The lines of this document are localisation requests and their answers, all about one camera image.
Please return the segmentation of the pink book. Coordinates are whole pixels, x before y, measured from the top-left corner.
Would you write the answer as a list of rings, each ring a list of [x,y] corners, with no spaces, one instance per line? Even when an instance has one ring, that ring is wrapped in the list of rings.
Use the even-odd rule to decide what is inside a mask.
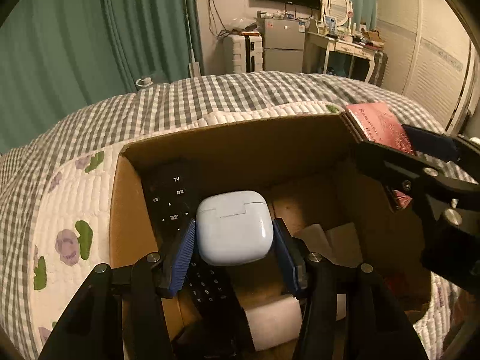
[[[408,140],[403,125],[384,102],[367,102],[345,107],[346,117],[354,124],[362,141],[372,141],[391,147],[408,155],[416,156],[416,152]],[[402,211],[411,197],[399,190],[382,185],[390,199],[394,211]]]

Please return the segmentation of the white cylindrical device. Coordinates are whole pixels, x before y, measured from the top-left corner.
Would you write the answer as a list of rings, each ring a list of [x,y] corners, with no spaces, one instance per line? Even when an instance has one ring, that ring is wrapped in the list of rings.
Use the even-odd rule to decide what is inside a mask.
[[[299,338],[307,301],[291,294],[242,304],[256,352]]]

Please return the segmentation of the black TV remote control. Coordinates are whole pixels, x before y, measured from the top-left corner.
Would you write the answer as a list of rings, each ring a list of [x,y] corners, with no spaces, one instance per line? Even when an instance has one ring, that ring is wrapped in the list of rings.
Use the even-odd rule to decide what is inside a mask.
[[[201,320],[176,341],[181,357],[243,359],[253,342],[244,309],[227,270],[202,260],[196,236],[199,194],[190,164],[183,158],[142,174],[145,203],[159,253],[162,295],[187,293]]]

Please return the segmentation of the light blue earbuds case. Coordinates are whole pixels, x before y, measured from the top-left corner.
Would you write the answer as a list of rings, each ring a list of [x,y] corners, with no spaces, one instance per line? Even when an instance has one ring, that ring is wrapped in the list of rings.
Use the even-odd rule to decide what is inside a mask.
[[[250,190],[204,199],[196,213],[199,254],[212,266],[238,266],[263,259],[273,241],[264,197]]]

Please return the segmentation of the white power adapter cube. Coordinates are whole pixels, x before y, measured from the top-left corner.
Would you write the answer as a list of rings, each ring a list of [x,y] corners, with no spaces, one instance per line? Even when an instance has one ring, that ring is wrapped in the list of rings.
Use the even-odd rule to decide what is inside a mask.
[[[364,261],[354,223],[327,231],[315,223],[298,231],[294,237],[303,240],[311,252],[322,255],[335,265],[354,268]]]

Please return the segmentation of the brown cardboard box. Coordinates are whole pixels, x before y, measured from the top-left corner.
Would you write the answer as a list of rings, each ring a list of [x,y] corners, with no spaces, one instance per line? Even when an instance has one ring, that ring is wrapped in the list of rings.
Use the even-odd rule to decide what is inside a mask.
[[[422,224],[345,115],[125,145],[101,359],[425,359]]]

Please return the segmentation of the white sliding wardrobe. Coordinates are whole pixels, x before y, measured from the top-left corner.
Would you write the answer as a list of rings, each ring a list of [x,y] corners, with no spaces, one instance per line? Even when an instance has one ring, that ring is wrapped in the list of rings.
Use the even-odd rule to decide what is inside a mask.
[[[479,54],[445,0],[377,0],[388,57],[382,86],[459,133],[479,102]]]

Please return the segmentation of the white floral quilted blanket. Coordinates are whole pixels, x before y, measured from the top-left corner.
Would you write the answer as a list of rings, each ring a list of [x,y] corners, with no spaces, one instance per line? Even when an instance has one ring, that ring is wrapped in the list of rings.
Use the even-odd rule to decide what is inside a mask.
[[[458,288],[416,261],[418,222],[341,158],[351,142],[343,108],[321,101],[259,111],[215,111],[186,127],[105,146],[62,165],[41,200],[30,303],[43,346],[80,284],[99,263],[122,266],[156,247],[140,173],[192,155],[210,170],[208,194],[250,189],[293,236],[335,263],[371,257],[387,269],[428,356],[437,359]]]

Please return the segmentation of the white oval mirror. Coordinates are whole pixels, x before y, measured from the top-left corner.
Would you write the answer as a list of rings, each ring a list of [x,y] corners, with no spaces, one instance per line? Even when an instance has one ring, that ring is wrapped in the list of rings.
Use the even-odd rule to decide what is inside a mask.
[[[351,0],[323,0],[322,15],[335,18],[337,26],[348,25],[353,16]]]

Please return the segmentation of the silver mini fridge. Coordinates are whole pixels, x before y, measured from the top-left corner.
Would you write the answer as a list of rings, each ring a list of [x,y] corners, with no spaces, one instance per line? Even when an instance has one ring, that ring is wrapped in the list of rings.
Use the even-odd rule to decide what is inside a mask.
[[[302,72],[305,23],[295,19],[258,19],[263,38],[264,70]]]

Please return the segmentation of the white suitcase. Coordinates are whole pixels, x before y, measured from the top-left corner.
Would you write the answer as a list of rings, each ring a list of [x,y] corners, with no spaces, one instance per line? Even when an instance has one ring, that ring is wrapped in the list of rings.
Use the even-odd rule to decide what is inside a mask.
[[[223,40],[224,67],[227,74],[264,70],[263,39],[260,33],[231,34]]]

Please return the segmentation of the grey checked bed cover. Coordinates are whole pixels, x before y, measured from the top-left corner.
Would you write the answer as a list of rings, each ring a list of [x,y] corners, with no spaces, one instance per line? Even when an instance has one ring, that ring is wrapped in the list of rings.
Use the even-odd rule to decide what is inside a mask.
[[[36,359],[70,298],[108,258],[116,162],[130,141],[191,128],[280,116],[331,115],[384,102],[397,119],[432,132],[440,123],[420,104],[356,80],[284,72],[206,76],[111,97],[64,118],[1,158],[1,327],[24,359]],[[53,262],[54,224],[85,219],[94,256]]]

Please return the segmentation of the clear water jug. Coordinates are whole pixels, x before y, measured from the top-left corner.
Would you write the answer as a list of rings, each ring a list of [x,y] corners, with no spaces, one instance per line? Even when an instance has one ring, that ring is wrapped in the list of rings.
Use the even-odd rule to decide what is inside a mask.
[[[135,86],[138,89],[147,89],[154,85],[154,82],[150,76],[139,78],[135,81]]]

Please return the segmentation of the green curtain left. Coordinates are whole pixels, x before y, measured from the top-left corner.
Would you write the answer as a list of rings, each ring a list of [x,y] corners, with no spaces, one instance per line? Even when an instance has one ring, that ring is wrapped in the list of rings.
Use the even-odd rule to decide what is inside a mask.
[[[1,0],[1,151],[202,54],[195,0]]]

